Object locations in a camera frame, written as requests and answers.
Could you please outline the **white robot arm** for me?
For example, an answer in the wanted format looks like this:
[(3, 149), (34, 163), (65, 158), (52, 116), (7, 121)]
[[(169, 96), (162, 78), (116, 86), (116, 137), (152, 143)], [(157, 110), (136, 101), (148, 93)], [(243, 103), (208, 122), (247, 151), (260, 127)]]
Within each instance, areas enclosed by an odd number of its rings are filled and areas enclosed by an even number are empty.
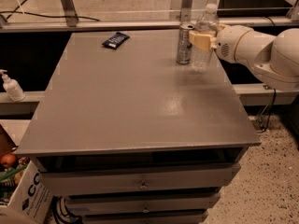
[(221, 25), (217, 33), (190, 31), (190, 42), (200, 50), (214, 49), (227, 63), (246, 66), (273, 89), (299, 90), (298, 28), (269, 35), (243, 25)]

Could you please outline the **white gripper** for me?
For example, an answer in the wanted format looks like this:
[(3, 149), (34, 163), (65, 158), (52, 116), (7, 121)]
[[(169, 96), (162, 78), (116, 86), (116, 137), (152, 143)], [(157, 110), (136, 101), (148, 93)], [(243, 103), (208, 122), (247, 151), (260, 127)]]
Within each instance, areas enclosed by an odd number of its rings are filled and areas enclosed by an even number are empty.
[(218, 25), (217, 38), (214, 32), (189, 32), (189, 41), (203, 51), (216, 49), (217, 56), (228, 62), (235, 63), (235, 51), (241, 37), (251, 32), (252, 28), (242, 25)]

